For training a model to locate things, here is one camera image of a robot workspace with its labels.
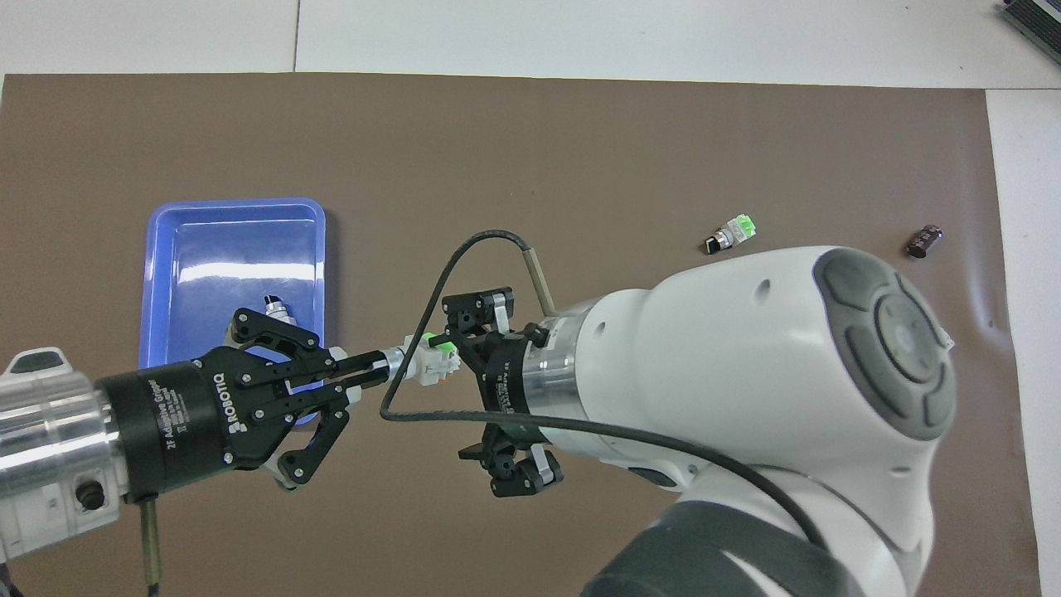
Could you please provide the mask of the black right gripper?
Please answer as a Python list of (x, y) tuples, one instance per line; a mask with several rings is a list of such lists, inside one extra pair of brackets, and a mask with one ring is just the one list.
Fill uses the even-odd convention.
[[(484, 409), (528, 415), (524, 363), (540, 330), (514, 332), (514, 289), (500, 287), (443, 296), (446, 336), (463, 336), (463, 362), (477, 375)], [(458, 457), (475, 461), (490, 477), (495, 498), (537, 495), (564, 480), (564, 471), (538, 427), (487, 423), (481, 442), (463, 447)]]

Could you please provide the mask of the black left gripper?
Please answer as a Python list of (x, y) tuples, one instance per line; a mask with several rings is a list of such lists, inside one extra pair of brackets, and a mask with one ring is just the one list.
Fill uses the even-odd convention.
[[(347, 427), (361, 391), (390, 377), (383, 352), (334, 356), (311, 330), (248, 308), (234, 310), (225, 340), (230, 347), (193, 362), (95, 382), (114, 412), (128, 472), (123, 501), (144, 502), (218, 473), (260, 466), (284, 490), (299, 490)], [(291, 394), (265, 377), (338, 379)], [(316, 427), (306, 446), (281, 450), (297, 420), (309, 415)]]

